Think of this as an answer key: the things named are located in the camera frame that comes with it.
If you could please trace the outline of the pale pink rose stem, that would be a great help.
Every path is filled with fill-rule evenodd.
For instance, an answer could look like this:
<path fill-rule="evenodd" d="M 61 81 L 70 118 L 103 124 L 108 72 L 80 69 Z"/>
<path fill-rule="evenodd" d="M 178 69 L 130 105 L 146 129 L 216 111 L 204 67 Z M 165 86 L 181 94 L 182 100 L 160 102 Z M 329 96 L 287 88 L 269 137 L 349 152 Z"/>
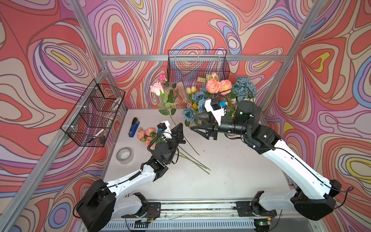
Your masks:
<path fill-rule="evenodd" d="M 175 100 L 179 94 L 172 86 L 169 91 L 165 90 L 164 87 L 166 85 L 169 87 L 167 82 L 156 81 L 149 86 L 149 90 L 160 99 L 160 103 L 158 104 L 158 107 L 160 107 L 159 112 L 165 116 L 172 116 L 176 112 Z"/>

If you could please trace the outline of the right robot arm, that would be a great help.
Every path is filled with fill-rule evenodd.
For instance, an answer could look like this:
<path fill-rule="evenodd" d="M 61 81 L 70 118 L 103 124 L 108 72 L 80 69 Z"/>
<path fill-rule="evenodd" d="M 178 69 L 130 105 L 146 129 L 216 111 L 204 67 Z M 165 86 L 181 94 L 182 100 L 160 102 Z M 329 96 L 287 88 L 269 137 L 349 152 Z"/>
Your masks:
<path fill-rule="evenodd" d="M 227 103 L 209 99 L 205 112 L 198 114 L 204 123 L 191 130 L 205 139 L 218 134 L 233 134 L 236 139 L 276 164 L 297 186 L 285 193 L 258 191 L 247 206 L 237 202 L 239 214 L 261 216 L 274 210 L 292 210 L 310 220 L 320 220 L 336 209 L 335 196 L 341 192 L 339 181 L 316 172 L 293 152 L 272 128 L 259 123 L 261 109 L 252 101 L 237 103 L 232 118 L 226 117 Z"/>

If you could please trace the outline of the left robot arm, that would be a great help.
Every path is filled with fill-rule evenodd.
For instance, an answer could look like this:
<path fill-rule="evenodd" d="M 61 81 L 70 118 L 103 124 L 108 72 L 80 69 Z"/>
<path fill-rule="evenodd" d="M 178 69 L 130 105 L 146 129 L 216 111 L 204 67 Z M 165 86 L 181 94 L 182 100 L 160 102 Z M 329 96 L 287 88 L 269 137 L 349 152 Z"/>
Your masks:
<path fill-rule="evenodd" d="M 116 180 L 95 181 L 84 197 L 75 205 L 74 216 L 80 218 L 89 232 L 98 232 L 110 220 L 133 216 L 147 218 L 151 223 L 160 216 L 160 203 L 150 203 L 136 189 L 161 178 L 173 163 L 178 146 L 185 144 L 183 124 L 170 129 L 168 121 L 157 126 L 156 137 L 147 150 L 151 157 L 137 171 Z"/>

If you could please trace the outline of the blue rose bouquet right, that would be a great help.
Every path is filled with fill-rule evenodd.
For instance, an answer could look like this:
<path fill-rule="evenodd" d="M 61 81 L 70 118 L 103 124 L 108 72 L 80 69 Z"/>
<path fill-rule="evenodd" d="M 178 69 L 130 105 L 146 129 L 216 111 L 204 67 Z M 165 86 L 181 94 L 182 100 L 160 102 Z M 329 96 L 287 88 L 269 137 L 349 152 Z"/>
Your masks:
<path fill-rule="evenodd" d="M 237 100 L 249 100 L 255 102 L 258 95 L 255 85 L 250 81 L 250 77 L 238 76 L 233 84 L 234 94 Z"/>

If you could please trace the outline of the blue rose bouquet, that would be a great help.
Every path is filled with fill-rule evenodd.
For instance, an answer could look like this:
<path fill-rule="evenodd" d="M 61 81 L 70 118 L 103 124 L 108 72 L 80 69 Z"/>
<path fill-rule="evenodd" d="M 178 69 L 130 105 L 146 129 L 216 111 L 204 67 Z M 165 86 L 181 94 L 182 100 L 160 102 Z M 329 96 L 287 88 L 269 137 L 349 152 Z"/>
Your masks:
<path fill-rule="evenodd" d="M 186 108 L 182 112 L 185 118 L 185 125 L 190 127 L 191 125 L 206 124 L 204 120 L 207 119 L 207 116 L 199 118 L 196 115 L 206 113 L 205 103 L 207 100 L 212 99 L 214 94 L 208 92 L 206 87 L 198 90 L 195 86 L 187 87 L 186 93 L 189 99 L 185 101 Z"/>
<path fill-rule="evenodd" d="M 255 85 L 250 81 L 250 77 L 238 76 L 233 84 L 234 94 L 237 100 L 249 100 L 255 102 L 258 95 Z"/>

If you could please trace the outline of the blue stapler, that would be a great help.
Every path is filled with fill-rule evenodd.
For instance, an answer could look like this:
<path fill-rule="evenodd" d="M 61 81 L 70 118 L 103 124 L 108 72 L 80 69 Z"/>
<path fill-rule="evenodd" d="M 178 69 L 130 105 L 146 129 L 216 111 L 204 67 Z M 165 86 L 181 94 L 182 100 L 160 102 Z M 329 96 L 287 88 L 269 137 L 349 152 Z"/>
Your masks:
<path fill-rule="evenodd" d="M 134 117 L 133 120 L 132 120 L 130 129 L 129 129 L 129 133 L 128 133 L 128 136 L 130 138 L 133 138 L 134 137 L 136 131 L 139 128 L 139 125 L 140 125 L 140 121 L 137 119 L 137 117 Z"/>

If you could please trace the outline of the white tape roll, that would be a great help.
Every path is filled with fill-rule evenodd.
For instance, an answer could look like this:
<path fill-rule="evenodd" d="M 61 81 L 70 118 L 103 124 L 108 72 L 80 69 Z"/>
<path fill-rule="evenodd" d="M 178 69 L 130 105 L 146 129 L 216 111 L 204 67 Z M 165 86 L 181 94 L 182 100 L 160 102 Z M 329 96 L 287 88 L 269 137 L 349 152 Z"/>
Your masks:
<path fill-rule="evenodd" d="M 116 159 L 121 164 L 129 164 L 133 157 L 134 154 L 130 148 L 122 148 L 116 153 Z"/>

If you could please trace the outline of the pink rose bunch centre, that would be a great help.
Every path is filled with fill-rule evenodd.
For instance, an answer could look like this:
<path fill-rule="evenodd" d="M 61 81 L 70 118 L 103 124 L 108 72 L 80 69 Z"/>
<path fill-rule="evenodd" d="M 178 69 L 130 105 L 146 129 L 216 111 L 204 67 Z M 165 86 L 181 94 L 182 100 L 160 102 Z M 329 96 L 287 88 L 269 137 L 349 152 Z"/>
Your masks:
<path fill-rule="evenodd" d="M 226 95 L 231 93 L 232 83 L 228 79 L 219 80 L 216 72 L 206 75 L 206 90 L 211 94 Z"/>

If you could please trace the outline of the blue rose bouquet left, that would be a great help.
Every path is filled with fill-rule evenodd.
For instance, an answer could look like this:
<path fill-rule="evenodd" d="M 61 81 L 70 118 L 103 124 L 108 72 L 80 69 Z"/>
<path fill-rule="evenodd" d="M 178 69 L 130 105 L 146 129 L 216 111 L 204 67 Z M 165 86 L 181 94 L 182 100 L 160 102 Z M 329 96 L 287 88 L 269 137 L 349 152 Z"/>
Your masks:
<path fill-rule="evenodd" d="M 185 101 L 186 108 L 182 112 L 185 118 L 185 125 L 190 127 L 191 125 L 206 124 L 204 120 L 207 119 L 207 116 L 199 118 L 196 115 L 206 113 L 205 103 L 207 100 L 212 99 L 214 94 L 208 92 L 206 87 L 198 90 L 195 86 L 187 87 L 186 93 L 189 99 Z"/>

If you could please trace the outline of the yellow sponge in basket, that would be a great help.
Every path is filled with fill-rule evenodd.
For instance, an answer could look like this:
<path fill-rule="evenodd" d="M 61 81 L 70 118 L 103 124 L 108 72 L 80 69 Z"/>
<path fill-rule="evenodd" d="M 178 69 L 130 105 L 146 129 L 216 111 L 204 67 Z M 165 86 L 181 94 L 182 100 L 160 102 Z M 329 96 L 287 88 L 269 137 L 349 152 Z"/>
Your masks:
<path fill-rule="evenodd" d="M 204 77 L 198 77 L 198 83 L 207 83 L 209 80 L 213 79 L 214 77 L 211 74 L 206 74 Z"/>

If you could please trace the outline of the magenta rosebud stem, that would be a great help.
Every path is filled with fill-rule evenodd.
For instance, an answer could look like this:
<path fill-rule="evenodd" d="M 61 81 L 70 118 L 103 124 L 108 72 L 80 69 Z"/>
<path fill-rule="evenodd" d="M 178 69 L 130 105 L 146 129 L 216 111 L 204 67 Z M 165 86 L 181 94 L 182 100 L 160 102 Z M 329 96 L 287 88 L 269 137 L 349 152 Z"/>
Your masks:
<path fill-rule="evenodd" d="M 179 89 L 177 88 L 177 84 L 170 84 L 170 81 L 167 79 L 165 74 L 160 74 L 158 80 L 164 84 L 165 87 L 171 88 L 171 92 L 173 92 L 173 100 L 176 100 L 179 97 Z"/>

